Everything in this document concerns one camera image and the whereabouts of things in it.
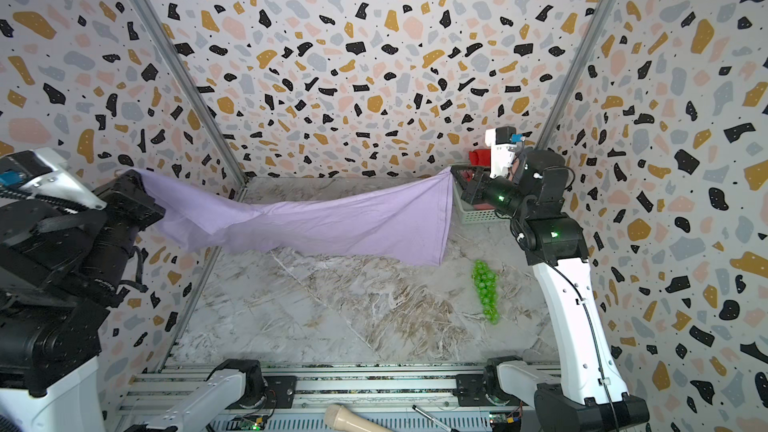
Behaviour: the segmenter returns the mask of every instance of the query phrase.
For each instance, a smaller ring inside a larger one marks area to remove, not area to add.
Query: marble surface
[[[256,178],[245,202],[328,200],[409,180]],[[500,273],[497,325],[482,315],[471,278],[475,259]],[[169,364],[481,362],[524,350],[557,357],[532,269],[506,222],[463,225],[454,212],[439,267],[308,257],[291,248],[222,252]]]

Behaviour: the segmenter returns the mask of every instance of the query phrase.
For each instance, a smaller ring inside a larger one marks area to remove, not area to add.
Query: terrazzo patterned wall
[[[151,0],[249,176],[421,176],[530,141],[598,0]]]
[[[47,146],[90,186],[136,166],[234,195],[235,180],[127,0],[5,0],[0,32],[0,156]],[[206,254],[184,253],[154,228],[138,246],[149,290],[131,289],[100,330],[108,420],[131,375],[168,350]]]
[[[646,430],[768,430],[766,0],[618,0],[550,146]]]

